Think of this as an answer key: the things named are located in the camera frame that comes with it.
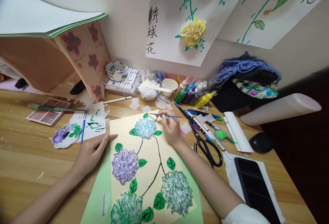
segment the paint palette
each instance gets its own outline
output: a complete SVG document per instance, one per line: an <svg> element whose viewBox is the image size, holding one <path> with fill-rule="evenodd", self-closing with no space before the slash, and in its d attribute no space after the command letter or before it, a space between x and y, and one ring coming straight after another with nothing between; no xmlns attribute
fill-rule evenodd
<svg viewBox="0 0 329 224"><path fill-rule="evenodd" d="M48 98L44 103L42 103L42 105L69 108L71 106L71 103L57 100L54 98ZM63 111L58 112L58 111L37 110L32 112L26 119L53 127L63 115L64 115Z"/></svg>

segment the smartphone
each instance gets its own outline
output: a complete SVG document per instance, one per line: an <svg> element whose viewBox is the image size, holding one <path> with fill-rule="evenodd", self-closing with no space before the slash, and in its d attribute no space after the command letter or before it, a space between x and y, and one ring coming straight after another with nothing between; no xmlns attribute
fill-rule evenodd
<svg viewBox="0 0 329 224"><path fill-rule="evenodd" d="M246 204L258 210L271 224L280 224L260 168L255 161L235 158Z"/></svg>

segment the wooden desk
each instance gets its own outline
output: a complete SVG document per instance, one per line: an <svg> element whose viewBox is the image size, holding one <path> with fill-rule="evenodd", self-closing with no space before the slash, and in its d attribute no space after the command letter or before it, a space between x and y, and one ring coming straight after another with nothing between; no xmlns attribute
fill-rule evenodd
<svg viewBox="0 0 329 224"><path fill-rule="evenodd" d="M0 91L0 96L0 220L9 221L71 168L79 151L79 144L57 150L49 140L58 128L69 122L72 114L65 114L54 127L47 127L25 119L31 113L27 104L42 103L47 96L11 91ZM106 95L106 100L117 98L121 98L121 96ZM152 110L157 110L153 101L146 102L142 98L139 99L140 106L137 110L130 109L130 103L131 100L111 103L109 117L118 119L139 114L142 113L141 107L146 105L149 105ZM208 106L209 112L219 113L212 104L208 104ZM180 116L181 113L174 104L172 107L174 112ZM184 124L186 119L181 119L180 122ZM216 121L216 123L227 132L223 122ZM251 128L241 122L240 125L248 139L261 131L260 128ZM186 136L186 141L193 146L195 137L192 132ZM226 142L226 147L229 153L238 154L233 144ZM251 158L265 163L287 223L316 223L275 151L272 150L266 155L254 153ZM51 219L51 223L80 223L99 166L100 164L66 198ZM227 180L224 164L215 170ZM37 180L43 171L45 175ZM201 191L200 194L204 222L219 223L218 216Z"/></svg>

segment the paper cup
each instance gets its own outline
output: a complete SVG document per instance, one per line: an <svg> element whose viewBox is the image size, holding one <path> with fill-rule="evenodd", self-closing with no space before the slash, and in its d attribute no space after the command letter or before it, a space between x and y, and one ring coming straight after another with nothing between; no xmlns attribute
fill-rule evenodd
<svg viewBox="0 0 329 224"><path fill-rule="evenodd" d="M171 93L162 91L163 95L169 97L178 88L178 83L171 78L165 78L162 82L162 86L165 89L171 90Z"/></svg>
<svg viewBox="0 0 329 224"><path fill-rule="evenodd" d="M124 81L127 78L126 65L123 62L114 61L107 64L106 72L110 79L116 82Z"/></svg>

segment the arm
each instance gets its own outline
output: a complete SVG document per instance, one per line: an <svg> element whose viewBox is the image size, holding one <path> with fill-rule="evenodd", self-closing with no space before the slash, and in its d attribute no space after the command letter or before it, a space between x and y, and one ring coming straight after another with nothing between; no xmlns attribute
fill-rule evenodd
<svg viewBox="0 0 329 224"><path fill-rule="evenodd" d="M239 204L244 204L239 195L212 169L181 137L177 118L168 118L164 114L176 116L172 110L162 110L163 132L167 140L179 153L192 173L200 189L221 219Z"/></svg>
<svg viewBox="0 0 329 224"><path fill-rule="evenodd" d="M46 223L70 191L97 165L108 140L116 137L117 135L99 136L83 143L72 168L10 224Z"/></svg>

